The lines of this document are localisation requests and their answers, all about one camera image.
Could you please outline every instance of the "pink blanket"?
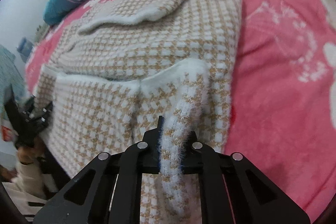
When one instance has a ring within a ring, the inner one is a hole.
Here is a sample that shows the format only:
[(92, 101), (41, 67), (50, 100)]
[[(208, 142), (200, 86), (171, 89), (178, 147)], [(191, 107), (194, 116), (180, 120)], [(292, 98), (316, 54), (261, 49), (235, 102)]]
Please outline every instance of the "pink blanket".
[[(97, 1), (68, 15), (36, 47), (26, 67), (33, 90), (65, 26)], [(243, 0), (232, 83), (232, 119), (223, 152), (243, 153), (313, 222), (335, 194), (336, 131), (330, 118), (333, 69), (323, 55), (336, 33), (320, 0)]]

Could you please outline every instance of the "person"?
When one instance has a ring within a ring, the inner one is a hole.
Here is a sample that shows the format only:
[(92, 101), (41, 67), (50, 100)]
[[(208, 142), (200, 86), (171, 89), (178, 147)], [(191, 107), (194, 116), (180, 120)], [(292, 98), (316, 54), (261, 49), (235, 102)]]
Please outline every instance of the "person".
[(9, 197), (28, 222), (44, 206), (46, 195), (42, 171), (37, 161), (44, 154), (45, 145), (40, 137), (34, 139), (34, 147), (21, 146), (17, 150), (16, 172), (0, 167), (2, 183)]

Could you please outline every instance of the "sweater sleeve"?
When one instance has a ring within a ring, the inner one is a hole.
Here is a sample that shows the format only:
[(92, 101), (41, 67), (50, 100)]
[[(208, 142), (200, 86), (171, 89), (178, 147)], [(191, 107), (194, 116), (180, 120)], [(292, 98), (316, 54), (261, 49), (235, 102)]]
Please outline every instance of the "sweater sleeve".
[(43, 192), (42, 172), (37, 161), (29, 165), (18, 162), (17, 177), (12, 182), (22, 191), (37, 198), (46, 199)]

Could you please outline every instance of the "teal cloth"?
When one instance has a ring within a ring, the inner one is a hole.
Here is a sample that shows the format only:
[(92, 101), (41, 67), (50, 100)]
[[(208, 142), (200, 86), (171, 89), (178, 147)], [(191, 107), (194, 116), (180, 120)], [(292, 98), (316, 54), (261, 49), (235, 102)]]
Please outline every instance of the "teal cloth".
[(17, 102), (25, 93), (24, 80), (14, 65), (14, 60), (15, 55), (0, 45), (0, 112), (3, 111), (3, 96), (6, 87), (12, 84)]

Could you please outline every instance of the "bed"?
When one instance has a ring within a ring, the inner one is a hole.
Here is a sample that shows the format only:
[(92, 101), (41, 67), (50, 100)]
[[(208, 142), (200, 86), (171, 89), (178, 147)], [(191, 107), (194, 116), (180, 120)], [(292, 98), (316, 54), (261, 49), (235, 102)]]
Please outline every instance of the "bed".
[[(107, 1), (113, 0), (86, 1), (34, 49), (26, 66), (31, 92), (64, 28)], [(222, 152), (243, 153), (312, 223), (331, 223), (328, 205), (336, 193), (335, 40), (321, 0), (243, 0), (230, 129)], [(318, 219), (326, 208), (329, 216)]]

